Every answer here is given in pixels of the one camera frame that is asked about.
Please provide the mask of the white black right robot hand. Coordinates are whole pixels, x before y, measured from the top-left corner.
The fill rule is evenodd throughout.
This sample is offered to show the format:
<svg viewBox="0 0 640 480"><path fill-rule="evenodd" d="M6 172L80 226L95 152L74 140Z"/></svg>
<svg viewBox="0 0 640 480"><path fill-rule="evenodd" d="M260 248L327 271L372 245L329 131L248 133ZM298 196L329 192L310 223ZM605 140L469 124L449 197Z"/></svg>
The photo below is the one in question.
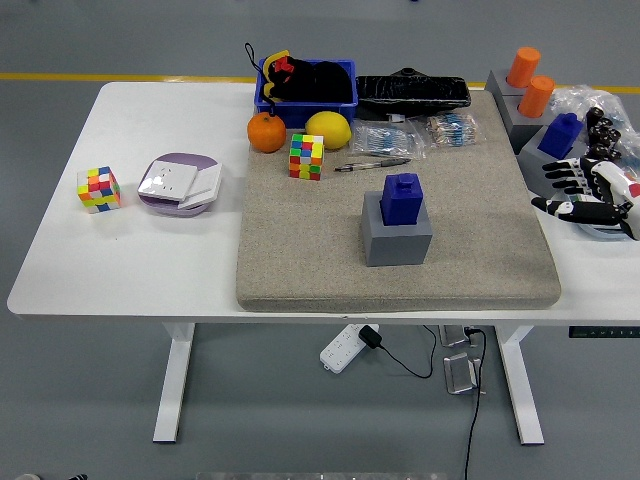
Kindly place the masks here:
<svg viewBox="0 0 640 480"><path fill-rule="evenodd" d="M639 240L639 183L613 162L587 157L545 164L545 177L566 194L590 195L593 201L556 201L534 197L531 204L560 220L601 226L619 226Z"/></svg>

